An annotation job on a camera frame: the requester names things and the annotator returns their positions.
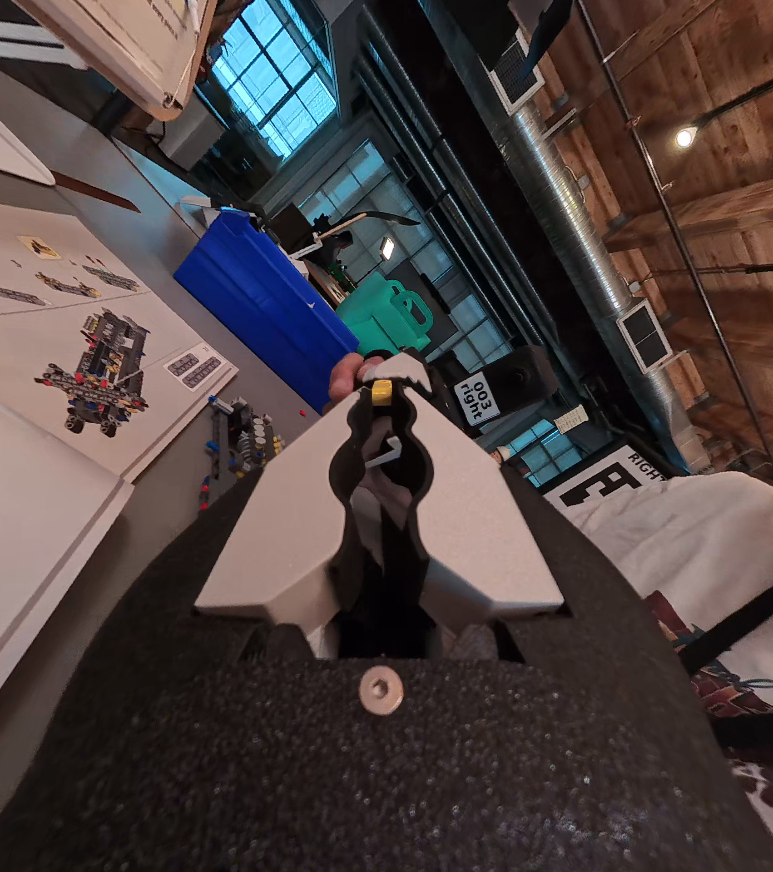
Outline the grey lego car chassis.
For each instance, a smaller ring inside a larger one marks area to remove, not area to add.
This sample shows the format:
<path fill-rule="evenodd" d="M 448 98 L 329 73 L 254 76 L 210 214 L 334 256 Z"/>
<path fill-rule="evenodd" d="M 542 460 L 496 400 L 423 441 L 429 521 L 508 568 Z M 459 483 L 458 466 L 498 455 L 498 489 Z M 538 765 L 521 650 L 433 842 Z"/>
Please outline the grey lego car chassis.
<path fill-rule="evenodd" d="M 206 443 L 210 469 L 199 490 L 200 514 L 241 480 L 265 468 L 286 447 L 272 426 L 272 417 L 256 413 L 244 399 L 229 403 L 211 395 L 208 405 L 212 410 L 212 435 Z"/>

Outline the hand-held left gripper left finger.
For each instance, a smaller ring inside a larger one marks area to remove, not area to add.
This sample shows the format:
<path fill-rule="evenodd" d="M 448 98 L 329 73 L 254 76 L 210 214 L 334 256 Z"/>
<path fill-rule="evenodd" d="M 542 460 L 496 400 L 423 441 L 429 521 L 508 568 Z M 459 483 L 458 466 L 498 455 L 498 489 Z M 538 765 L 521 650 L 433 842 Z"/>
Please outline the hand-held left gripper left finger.
<path fill-rule="evenodd" d="M 363 546 L 350 496 L 363 471 L 342 400 L 262 471 L 194 607 L 320 636 L 356 602 Z"/>

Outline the blue plastic bin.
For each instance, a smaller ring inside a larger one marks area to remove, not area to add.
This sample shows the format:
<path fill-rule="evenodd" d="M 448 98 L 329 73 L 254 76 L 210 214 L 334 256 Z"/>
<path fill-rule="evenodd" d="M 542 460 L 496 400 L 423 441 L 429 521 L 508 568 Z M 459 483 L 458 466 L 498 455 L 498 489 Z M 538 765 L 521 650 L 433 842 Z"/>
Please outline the blue plastic bin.
<path fill-rule="evenodd" d="M 174 279 L 316 411 L 357 337 L 247 212 L 224 209 Z"/>

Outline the white air vent grille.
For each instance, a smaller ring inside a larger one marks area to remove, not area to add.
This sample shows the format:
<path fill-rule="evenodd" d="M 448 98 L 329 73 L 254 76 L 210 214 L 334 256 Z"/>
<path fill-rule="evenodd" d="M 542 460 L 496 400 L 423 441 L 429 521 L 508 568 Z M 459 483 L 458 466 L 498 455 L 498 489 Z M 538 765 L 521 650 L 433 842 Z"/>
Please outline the white air vent grille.
<path fill-rule="evenodd" d="M 672 346 L 648 300 L 640 300 L 621 315 L 617 326 L 644 375 L 661 369 L 674 358 Z"/>
<path fill-rule="evenodd" d="M 530 65 L 530 43 L 518 29 L 488 76 L 507 115 L 514 115 L 545 87 L 538 65 Z"/>

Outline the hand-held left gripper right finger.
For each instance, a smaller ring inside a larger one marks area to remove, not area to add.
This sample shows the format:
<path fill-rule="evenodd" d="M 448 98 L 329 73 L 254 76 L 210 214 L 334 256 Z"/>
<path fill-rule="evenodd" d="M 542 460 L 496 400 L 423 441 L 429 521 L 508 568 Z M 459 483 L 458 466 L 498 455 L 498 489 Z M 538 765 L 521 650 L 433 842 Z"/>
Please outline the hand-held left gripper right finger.
<path fill-rule="evenodd" d="M 501 467 L 413 388 L 402 394 L 424 458 L 407 517 L 427 560 L 421 608 L 452 644 L 468 627 L 559 611 L 565 597 Z"/>

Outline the person's right hand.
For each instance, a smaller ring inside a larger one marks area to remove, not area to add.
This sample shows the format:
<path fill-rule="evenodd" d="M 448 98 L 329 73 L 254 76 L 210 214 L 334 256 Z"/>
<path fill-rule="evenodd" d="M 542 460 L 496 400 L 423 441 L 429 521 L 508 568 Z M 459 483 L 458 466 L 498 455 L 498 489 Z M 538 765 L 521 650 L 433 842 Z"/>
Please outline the person's right hand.
<path fill-rule="evenodd" d="M 346 354 L 332 368 L 329 382 L 329 399 L 334 404 L 351 395 L 367 372 L 367 361 L 358 353 Z"/>

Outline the arched grid window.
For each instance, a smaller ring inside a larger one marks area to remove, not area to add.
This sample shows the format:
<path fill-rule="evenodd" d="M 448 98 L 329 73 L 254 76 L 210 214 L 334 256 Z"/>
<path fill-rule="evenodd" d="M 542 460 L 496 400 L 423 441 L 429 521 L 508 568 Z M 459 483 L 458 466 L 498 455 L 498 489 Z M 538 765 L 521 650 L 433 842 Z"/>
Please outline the arched grid window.
<path fill-rule="evenodd" d="M 213 71 L 277 158 L 291 158 L 337 115 L 327 22 L 315 2 L 250 2 L 224 33 Z"/>

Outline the large grid window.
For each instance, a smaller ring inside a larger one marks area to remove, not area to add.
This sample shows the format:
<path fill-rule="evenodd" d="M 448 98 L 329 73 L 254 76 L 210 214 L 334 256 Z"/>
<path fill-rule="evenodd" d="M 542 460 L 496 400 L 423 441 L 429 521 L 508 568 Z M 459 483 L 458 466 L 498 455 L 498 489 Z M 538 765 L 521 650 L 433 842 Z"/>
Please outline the large grid window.
<path fill-rule="evenodd" d="M 426 350 L 426 359 L 436 360 L 444 353 L 454 354 L 467 373 L 477 372 L 512 351 L 505 329 L 496 325 L 470 281 L 457 267 L 438 278 L 434 288 L 445 301 L 456 333 L 438 346 Z M 473 436 L 488 450 L 506 446 L 510 461 L 531 485 L 542 489 L 555 477 L 569 471 L 584 457 L 585 451 L 562 433 L 555 420 L 577 405 L 577 393 L 559 387 L 536 405 L 511 416 L 492 419 L 475 427 Z"/>

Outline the tan board on white arm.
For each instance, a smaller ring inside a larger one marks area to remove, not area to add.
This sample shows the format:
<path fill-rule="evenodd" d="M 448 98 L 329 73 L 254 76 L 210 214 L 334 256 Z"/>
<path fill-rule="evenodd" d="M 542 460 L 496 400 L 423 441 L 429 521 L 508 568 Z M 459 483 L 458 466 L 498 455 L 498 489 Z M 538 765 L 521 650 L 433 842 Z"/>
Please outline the tan board on white arm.
<path fill-rule="evenodd" d="M 363 221 L 365 219 L 377 219 L 386 223 L 397 224 L 399 226 L 405 227 L 415 227 L 419 226 L 421 222 L 415 221 L 414 219 L 407 217 L 405 215 L 399 215 L 395 213 L 388 213 L 376 210 L 368 210 L 357 212 L 349 215 L 345 220 L 341 223 L 331 227 L 322 233 L 313 231 L 312 233 L 312 242 L 307 246 L 304 246 L 297 251 L 288 254 L 288 257 L 291 260 L 301 260 L 306 255 L 312 253 L 313 251 L 319 250 L 323 247 L 324 242 L 327 238 L 333 237 L 346 229 L 348 229 L 351 225 L 356 224 L 357 222 Z"/>

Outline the white printed t-shirt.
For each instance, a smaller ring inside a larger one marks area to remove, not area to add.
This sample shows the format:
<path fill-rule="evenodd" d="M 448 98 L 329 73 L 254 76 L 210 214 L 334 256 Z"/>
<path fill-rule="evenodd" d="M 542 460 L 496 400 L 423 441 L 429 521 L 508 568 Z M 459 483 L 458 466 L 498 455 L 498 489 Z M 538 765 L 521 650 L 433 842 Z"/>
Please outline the white printed t-shirt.
<path fill-rule="evenodd" d="M 655 482 L 563 513 L 643 597 L 677 652 L 773 589 L 773 486 L 746 474 Z M 773 714 L 773 615 L 691 682 L 712 717 Z M 724 754 L 773 834 L 773 746 Z"/>

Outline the white sign with black pattern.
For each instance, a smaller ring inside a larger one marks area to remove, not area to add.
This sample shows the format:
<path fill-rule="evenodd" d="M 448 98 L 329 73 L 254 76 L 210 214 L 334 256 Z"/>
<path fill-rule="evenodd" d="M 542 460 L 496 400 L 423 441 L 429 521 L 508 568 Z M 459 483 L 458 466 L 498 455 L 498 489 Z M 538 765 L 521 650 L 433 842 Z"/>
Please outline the white sign with black pattern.
<path fill-rule="evenodd" d="M 631 494 L 682 472 L 642 443 L 621 438 L 540 486 L 539 493 L 563 511 L 614 494 Z"/>

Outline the lego instruction booklet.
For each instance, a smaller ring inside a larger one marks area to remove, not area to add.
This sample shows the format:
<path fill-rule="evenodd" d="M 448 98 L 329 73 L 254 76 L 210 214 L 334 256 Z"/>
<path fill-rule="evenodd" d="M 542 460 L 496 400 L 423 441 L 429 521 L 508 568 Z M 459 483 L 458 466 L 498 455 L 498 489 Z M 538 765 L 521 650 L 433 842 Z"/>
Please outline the lego instruction booklet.
<path fill-rule="evenodd" d="M 0 204 L 0 689 L 237 373 L 79 219 Z"/>

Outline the silver spiral air duct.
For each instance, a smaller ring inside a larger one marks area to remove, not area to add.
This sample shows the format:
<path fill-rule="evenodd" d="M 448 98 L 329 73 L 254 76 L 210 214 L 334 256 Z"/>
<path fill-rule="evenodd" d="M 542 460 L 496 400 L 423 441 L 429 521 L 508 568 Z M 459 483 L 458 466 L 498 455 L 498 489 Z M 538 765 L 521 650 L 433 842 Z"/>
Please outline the silver spiral air duct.
<path fill-rule="evenodd" d="M 591 214 L 558 150 L 545 138 L 534 99 L 514 115 L 503 107 L 496 134 L 515 181 L 541 223 L 555 254 L 590 315 L 642 411 L 677 465 L 697 474 L 708 453 L 688 415 L 699 395 L 699 378 L 685 353 L 644 375 L 617 326 L 617 319 L 645 297 L 635 298 L 605 249 Z"/>

